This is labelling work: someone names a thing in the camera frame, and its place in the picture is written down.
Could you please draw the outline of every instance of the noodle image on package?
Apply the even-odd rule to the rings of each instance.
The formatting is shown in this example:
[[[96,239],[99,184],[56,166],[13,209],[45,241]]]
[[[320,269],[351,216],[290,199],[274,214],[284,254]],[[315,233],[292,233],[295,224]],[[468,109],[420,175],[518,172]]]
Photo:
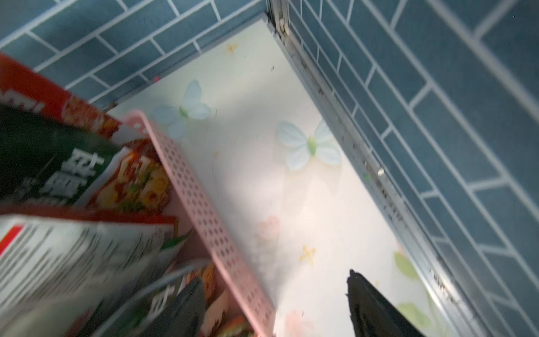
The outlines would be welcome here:
[[[0,204],[161,213],[170,181],[160,163],[79,128],[1,107]]]

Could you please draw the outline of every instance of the green leaf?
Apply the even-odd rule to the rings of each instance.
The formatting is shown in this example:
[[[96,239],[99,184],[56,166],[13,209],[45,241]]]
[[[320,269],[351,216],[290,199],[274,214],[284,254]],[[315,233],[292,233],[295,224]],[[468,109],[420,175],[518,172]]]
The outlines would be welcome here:
[[[431,325],[431,319],[412,302],[397,305],[397,310],[416,328],[424,329]]]
[[[419,275],[417,275],[416,269],[413,267],[412,263],[408,258],[404,255],[402,255],[399,252],[395,252],[395,263],[397,264],[397,267],[399,268],[400,272],[408,277],[411,280],[419,280]]]

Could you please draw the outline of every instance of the metal frame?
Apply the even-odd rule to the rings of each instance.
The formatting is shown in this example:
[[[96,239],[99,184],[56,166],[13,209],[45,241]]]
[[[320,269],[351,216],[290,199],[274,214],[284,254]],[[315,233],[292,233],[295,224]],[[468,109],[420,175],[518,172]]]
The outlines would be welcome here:
[[[269,0],[273,24],[268,27],[277,32],[275,39],[283,53],[402,243],[432,300],[459,336],[490,336],[486,325],[363,140],[355,122],[331,94],[332,90],[322,74],[292,35],[288,28],[286,2]]]

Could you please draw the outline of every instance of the black object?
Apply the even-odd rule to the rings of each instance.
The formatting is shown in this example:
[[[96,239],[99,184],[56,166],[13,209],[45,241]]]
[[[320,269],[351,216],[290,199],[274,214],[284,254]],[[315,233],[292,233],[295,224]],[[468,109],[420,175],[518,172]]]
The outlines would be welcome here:
[[[204,284],[197,277],[189,282],[140,337],[197,337],[205,312]]]
[[[363,275],[350,270],[348,304],[356,337],[424,337]]]

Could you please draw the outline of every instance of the pink flower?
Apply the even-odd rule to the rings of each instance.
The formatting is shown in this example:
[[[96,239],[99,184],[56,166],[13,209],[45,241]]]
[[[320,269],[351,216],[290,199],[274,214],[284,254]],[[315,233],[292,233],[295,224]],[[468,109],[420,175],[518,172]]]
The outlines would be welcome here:
[[[276,216],[270,216],[265,221],[257,223],[258,235],[266,240],[276,240],[281,231],[281,222]]]
[[[285,320],[286,337],[314,337],[314,324],[304,317],[302,312],[294,310],[286,315]]]

